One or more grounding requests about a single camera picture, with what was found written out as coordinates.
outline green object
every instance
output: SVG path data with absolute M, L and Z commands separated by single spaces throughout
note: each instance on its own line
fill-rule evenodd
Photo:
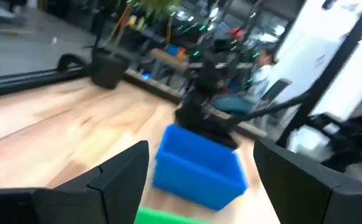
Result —
M 167 212 L 140 207 L 134 224 L 209 224 Z

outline wooden table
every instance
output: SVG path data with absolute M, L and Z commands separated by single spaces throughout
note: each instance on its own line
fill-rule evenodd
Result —
M 128 83 L 107 91 L 89 79 L 0 97 L 0 188 L 55 187 L 146 139 L 151 162 L 143 206 L 213 223 L 279 223 L 246 138 L 238 154 L 250 186 L 222 211 L 151 187 L 153 158 L 174 109 Z

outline black plant pot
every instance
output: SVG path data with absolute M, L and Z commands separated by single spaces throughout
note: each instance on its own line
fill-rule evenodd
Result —
M 128 67 L 129 62 L 119 55 L 112 57 L 109 54 L 94 54 L 91 81 L 102 88 L 115 89 Z

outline light wood tabletop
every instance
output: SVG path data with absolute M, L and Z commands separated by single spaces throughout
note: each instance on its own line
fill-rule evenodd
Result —
M 128 83 L 102 90 L 89 79 L 0 97 L 0 188 L 64 183 L 140 140 L 151 155 L 142 206 L 213 223 L 279 223 L 261 184 L 253 142 L 237 150 L 249 189 L 220 212 L 151 187 L 154 155 L 175 105 Z

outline person in light blue shirt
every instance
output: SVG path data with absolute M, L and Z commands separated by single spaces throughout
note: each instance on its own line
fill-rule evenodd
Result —
M 271 74 L 272 66 L 275 64 L 274 57 L 274 50 L 263 50 L 257 59 L 256 68 L 250 80 L 251 87 L 237 94 L 218 95 L 212 100 L 212 106 L 225 112 L 251 113 L 268 87 L 268 78 Z

